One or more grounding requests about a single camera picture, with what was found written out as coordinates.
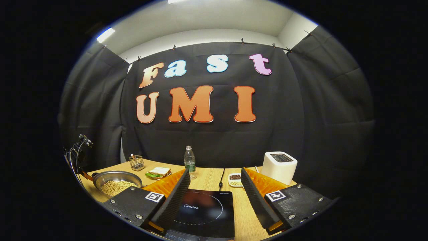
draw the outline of induction cooktop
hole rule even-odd
[[[234,239],[232,193],[188,189],[165,237],[175,241]]]

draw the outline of midea logo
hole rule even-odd
[[[184,207],[185,207],[185,208],[196,208],[196,209],[199,209],[198,207],[190,206],[190,205],[188,205],[188,204],[185,204],[185,205],[184,205]]]

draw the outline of ceiling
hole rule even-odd
[[[268,0],[155,1],[111,27],[116,54],[162,36],[198,29],[237,29],[277,37],[293,11]]]

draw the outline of table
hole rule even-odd
[[[166,164],[161,162],[155,162],[151,160],[144,159],[144,165],[146,168],[143,170],[136,172],[131,169],[129,162],[121,163],[115,166],[107,167],[104,169],[100,169],[94,172],[106,172],[106,171],[125,171],[131,172],[141,178],[144,186],[148,186],[156,180],[152,180],[145,176],[145,173],[149,170],[152,170],[155,167],[167,167],[171,169],[172,173],[181,171],[184,169],[184,164],[182,166]],[[231,173],[240,173],[241,168],[226,168],[224,171],[224,175],[222,178],[223,187],[222,191],[230,191],[233,193],[233,206],[234,206],[234,214],[235,214],[235,240],[236,241],[258,241],[262,240],[273,235],[268,235],[266,230],[262,227],[257,216],[251,206],[250,200],[245,193],[245,190],[242,187],[231,187],[228,183],[228,175]],[[218,191],[218,183],[220,182],[221,175],[223,173],[223,168],[200,168],[196,166],[196,179],[191,180],[189,189],[196,190],[205,190],[205,191]],[[105,202],[108,198],[101,193],[94,184],[80,177],[85,189],[89,192],[89,194],[97,201]],[[295,185],[294,181],[291,181],[290,186]]]

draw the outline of green label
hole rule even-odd
[[[187,170],[189,170],[189,172],[194,172],[194,171],[196,171],[195,164],[192,164],[192,165],[184,165],[184,167],[185,167]]]

